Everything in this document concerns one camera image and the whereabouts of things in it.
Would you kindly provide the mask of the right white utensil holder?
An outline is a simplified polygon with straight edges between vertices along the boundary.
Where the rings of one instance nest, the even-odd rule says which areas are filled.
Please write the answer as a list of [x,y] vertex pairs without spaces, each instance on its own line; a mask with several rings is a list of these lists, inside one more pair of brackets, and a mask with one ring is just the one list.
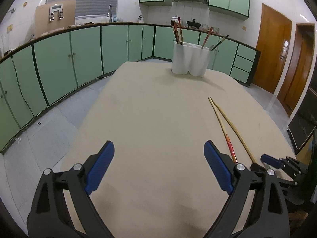
[[191,44],[189,73],[194,77],[204,77],[210,63],[211,51],[208,47]]

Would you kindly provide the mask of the red patterned bamboo chopstick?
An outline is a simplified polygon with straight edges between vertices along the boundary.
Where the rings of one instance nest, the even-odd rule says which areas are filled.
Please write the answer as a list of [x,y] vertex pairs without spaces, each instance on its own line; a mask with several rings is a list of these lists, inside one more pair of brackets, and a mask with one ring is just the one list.
[[177,31],[177,24],[174,20],[171,20],[171,26],[173,28],[174,36],[176,44],[179,44],[179,37],[178,37],[178,31]]

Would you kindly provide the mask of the plain bamboo chopstick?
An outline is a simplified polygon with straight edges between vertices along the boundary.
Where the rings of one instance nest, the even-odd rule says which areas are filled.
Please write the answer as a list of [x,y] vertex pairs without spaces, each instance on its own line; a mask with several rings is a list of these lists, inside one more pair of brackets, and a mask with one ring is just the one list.
[[256,158],[254,157],[253,153],[251,152],[251,150],[249,149],[248,145],[246,144],[245,140],[243,139],[242,135],[240,134],[240,132],[238,131],[238,129],[236,128],[236,126],[229,120],[229,118],[226,116],[225,112],[220,108],[219,105],[215,103],[215,106],[217,107],[221,119],[225,119],[225,121],[228,123],[228,125],[230,126],[230,128],[233,130],[233,132],[235,133],[235,135],[238,137],[240,143],[243,145],[245,151],[247,152],[249,158],[251,159],[252,163],[257,163]]
[[203,42],[203,44],[202,44],[202,46],[201,46],[201,49],[203,49],[204,46],[206,45],[206,43],[207,43],[207,41],[208,41],[208,38],[209,38],[209,36],[211,35],[212,31],[213,31],[213,27],[211,26],[210,29],[209,29],[209,31],[208,31],[208,34],[207,34],[206,38],[204,39],[204,42]]

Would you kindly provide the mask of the wooden door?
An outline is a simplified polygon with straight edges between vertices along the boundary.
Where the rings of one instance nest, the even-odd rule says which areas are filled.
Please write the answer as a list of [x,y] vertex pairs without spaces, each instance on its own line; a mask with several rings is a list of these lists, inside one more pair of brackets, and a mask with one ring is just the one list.
[[260,58],[253,84],[274,93],[281,78],[291,39],[292,21],[262,4],[261,24],[256,49]]

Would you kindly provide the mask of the black oven appliance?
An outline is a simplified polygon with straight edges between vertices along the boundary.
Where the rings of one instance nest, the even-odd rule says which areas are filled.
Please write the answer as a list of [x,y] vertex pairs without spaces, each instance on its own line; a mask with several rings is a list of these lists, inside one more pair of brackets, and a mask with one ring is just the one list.
[[316,92],[309,87],[287,128],[295,154],[304,147],[316,129],[316,106]]

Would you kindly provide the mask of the red-end bamboo chopstick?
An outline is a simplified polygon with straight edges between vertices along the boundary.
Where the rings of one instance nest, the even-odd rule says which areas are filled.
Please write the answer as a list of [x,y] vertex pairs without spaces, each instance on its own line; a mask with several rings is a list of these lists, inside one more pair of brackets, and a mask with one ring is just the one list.
[[218,122],[219,122],[219,124],[220,124],[220,127],[221,127],[221,129],[222,129],[222,132],[223,132],[224,137],[225,137],[225,139],[226,139],[226,143],[227,143],[227,145],[228,145],[228,148],[229,148],[229,151],[230,151],[232,160],[233,160],[233,162],[234,162],[235,164],[238,164],[238,159],[236,158],[236,154],[235,154],[235,151],[234,151],[232,142],[231,142],[231,140],[230,140],[230,138],[229,138],[229,136],[228,136],[228,133],[227,133],[227,131],[226,131],[226,128],[225,128],[225,126],[224,126],[224,124],[223,124],[223,121],[222,121],[222,119],[221,119],[220,113],[219,113],[217,107],[215,106],[215,103],[213,102],[212,98],[211,98],[211,97],[208,97],[208,100],[209,100],[209,102],[210,102],[210,104],[211,104],[211,106],[212,106],[212,108],[213,108],[213,110],[214,110],[214,113],[215,113],[215,115],[216,115],[216,117],[217,117],[217,119],[218,119]]

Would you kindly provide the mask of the chrome kitchen faucet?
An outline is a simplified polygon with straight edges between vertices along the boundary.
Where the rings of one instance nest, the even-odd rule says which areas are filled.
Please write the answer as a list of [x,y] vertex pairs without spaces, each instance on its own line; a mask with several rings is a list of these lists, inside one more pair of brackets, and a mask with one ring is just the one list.
[[107,12],[106,17],[109,19],[109,23],[112,23],[112,22],[113,22],[113,18],[112,18],[112,5],[111,5],[111,4],[109,5],[109,9],[108,9],[108,12]]

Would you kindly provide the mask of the green base cabinets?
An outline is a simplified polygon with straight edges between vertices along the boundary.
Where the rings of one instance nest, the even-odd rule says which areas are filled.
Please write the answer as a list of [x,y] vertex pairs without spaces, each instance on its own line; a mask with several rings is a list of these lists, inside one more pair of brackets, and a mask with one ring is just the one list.
[[168,25],[88,24],[48,34],[1,59],[1,151],[50,106],[125,62],[171,61]]

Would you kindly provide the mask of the white cooking pot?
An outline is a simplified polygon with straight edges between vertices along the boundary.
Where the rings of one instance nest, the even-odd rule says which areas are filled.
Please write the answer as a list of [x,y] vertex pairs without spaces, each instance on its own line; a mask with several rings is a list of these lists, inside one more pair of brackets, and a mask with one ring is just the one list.
[[171,21],[176,22],[176,24],[178,25],[178,23],[181,22],[181,18],[178,16],[173,16],[171,18]]

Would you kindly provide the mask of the left white utensil holder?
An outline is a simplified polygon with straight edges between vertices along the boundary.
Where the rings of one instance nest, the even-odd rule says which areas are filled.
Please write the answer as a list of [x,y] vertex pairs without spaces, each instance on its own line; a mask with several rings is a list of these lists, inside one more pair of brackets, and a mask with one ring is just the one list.
[[174,42],[171,71],[174,74],[186,75],[189,72],[194,44],[185,42],[183,45]]

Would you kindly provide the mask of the black wok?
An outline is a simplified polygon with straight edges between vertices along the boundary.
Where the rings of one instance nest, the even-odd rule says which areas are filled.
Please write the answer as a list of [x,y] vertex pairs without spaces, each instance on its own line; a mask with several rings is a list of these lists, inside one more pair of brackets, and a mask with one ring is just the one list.
[[196,22],[195,19],[188,20],[186,23],[188,25],[188,28],[191,28],[191,29],[199,29],[201,26],[201,23]]

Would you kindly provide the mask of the cardboard sheet with brackets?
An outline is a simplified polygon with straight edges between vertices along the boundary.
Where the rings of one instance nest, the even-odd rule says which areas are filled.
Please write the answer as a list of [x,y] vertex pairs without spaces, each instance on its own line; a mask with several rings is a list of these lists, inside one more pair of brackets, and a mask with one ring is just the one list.
[[45,33],[75,25],[75,8],[75,0],[63,0],[37,6],[34,37],[39,38]]

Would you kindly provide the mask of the white utensil holder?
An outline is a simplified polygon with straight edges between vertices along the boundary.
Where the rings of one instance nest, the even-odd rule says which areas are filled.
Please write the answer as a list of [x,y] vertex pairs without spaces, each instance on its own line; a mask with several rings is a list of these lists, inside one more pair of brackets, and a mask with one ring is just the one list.
[[194,44],[185,42],[183,45],[174,42],[171,71],[174,74],[186,75],[189,72]]
[[191,44],[189,73],[194,77],[204,77],[210,63],[211,51],[208,47]]

